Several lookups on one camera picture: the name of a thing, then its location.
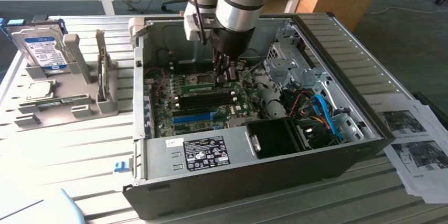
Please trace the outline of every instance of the motherboard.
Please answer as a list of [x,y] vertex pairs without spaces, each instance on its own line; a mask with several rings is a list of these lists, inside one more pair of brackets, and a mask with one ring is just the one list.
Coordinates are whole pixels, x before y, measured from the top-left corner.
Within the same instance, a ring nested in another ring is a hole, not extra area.
[[[239,76],[249,70],[242,62],[237,69]],[[155,137],[235,127],[262,118],[257,89],[241,81],[217,87],[213,65],[147,68],[145,84],[151,89]]]

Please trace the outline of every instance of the green circuit board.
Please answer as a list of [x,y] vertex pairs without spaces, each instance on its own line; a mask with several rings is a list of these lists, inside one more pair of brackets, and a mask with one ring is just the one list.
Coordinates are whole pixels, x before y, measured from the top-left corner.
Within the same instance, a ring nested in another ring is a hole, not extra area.
[[[239,82],[225,83],[222,87],[214,87],[213,73],[174,74],[163,70],[163,74],[153,76],[151,89],[158,93],[153,94],[153,120],[155,137],[174,136],[194,132],[223,129],[239,126],[243,121],[259,119],[253,108],[251,101],[257,100],[255,89],[247,88],[245,95]],[[178,97],[195,97],[206,94],[229,93],[235,98],[229,104],[206,107],[213,114],[211,120],[174,123],[173,113],[179,111]]]

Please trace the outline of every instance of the white sticker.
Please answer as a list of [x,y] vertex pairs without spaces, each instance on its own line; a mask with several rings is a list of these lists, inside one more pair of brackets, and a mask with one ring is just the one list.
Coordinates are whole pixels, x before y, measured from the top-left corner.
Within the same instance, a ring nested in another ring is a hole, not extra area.
[[66,67],[62,53],[54,49],[55,40],[53,37],[26,38],[25,43],[43,69],[54,70]]
[[173,138],[165,140],[166,148],[177,147],[183,145],[183,139],[182,138]]

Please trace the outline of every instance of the hard drive label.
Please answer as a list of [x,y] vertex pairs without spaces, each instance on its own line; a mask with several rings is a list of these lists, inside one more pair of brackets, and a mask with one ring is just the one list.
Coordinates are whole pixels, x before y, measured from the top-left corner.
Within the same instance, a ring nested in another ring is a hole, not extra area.
[[53,37],[26,38],[26,46],[38,65],[47,70],[66,67],[62,53],[55,50]]
[[183,141],[183,151],[190,172],[230,164],[222,136]]

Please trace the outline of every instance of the robotic arm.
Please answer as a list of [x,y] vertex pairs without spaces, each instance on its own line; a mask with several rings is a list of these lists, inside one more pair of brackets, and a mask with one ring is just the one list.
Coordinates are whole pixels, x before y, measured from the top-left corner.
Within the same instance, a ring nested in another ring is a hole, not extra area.
[[189,0],[187,40],[211,44],[215,84],[235,81],[234,64],[246,50],[265,0]]

